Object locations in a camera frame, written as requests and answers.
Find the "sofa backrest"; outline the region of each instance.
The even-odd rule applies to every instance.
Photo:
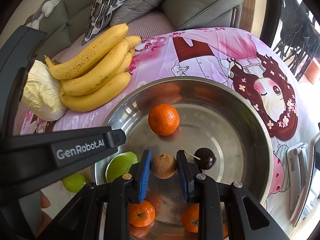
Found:
[[[53,57],[70,47],[87,27],[94,0],[61,0],[49,17],[45,17],[39,30],[47,37],[38,50],[37,60],[44,62],[44,55]]]

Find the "dark cherry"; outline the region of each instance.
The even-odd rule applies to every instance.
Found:
[[[213,151],[208,148],[199,148],[195,153],[196,157],[199,157],[201,160],[195,158],[196,164],[202,170],[209,170],[216,163],[216,156]]]

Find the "cartoon eye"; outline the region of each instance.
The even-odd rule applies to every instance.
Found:
[[[275,92],[276,95],[281,94],[281,90],[277,86],[273,86],[273,91]]]

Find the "bunch of bananas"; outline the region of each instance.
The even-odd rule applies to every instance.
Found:
[[[126,36],[128,29],[126,24],[111,27],[65,63],[54,65],[45,57],[51,75],[61,80],[63,104],[74,111],[91,111],[127,87],[131,75],[126,70],[141,42],[138,36]]]

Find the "bowl rim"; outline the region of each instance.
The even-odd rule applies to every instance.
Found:
[[[268,193],[270,191],[270,187],[271,187],[271,182],[272,182],[272,175],[273,175],[273,150],[272,150],[272,144],[271,144],[271,138],[270,135],[268,133],[267,127],[265,126],[262,118],[260,117],[260,115],[257,113],[257,111],[255,110],[255,108],[249,103],[249,101],[247,99],[245,99],[244,97],[242,97],[239,93],[237,93],[236,91],[234,91],[233,89],[231,89],[230,87],[221,84],[219,82],[213,81],[211,79],[206,79],[206,78],[202,78],[202,77],[195,77],[195,76],[179,76],[179,77],[167,77],[167,78],[162,78],[162,79],[158,79],[155,81],[152,81],[150,83],[147,83],[137,89],[135,89],[134,91],[132,91],[130,94],[126,95],[114,108],[113,110],[108,114],[108,116],[106,117],[105,121],[103,122],[102,126],[106,126],[108,121],[111,119],[111,117],[114,115],[114,113],[120,108],[120,106],[126,102],[129,98],[131,98],[132,96],[140,93],[141,91],[152,87],[154,85],[158,85],[158,84],[162,84],[162,83],[167,83],[167,82],[172,82],[172,81],[197,81],[197,82],[204,82],[210,85],[214,85],[217,86],[221,89],[226,90],[227,92],[229,92],[230,94],[232,94],[233,96],[235,96],[238,100],[240,100],[243,104],[245,104],[249,110],[253,113],[253,115],[255,116],[256,120],[258,121],[260,127],[262,128],[263,134],[265,135],[265,140],[268,146],[268,150],[269,150],[269,174],[268,174],[268,180],[267,180],[267,185],[266,188],[263,192],[263,195],[261,197],[260,200],[260,204],[263,205],[268,197]],[[95,178],[95,164],[91,165],[91,174],[92,174],[92,178],[94,180],[96,180]]]

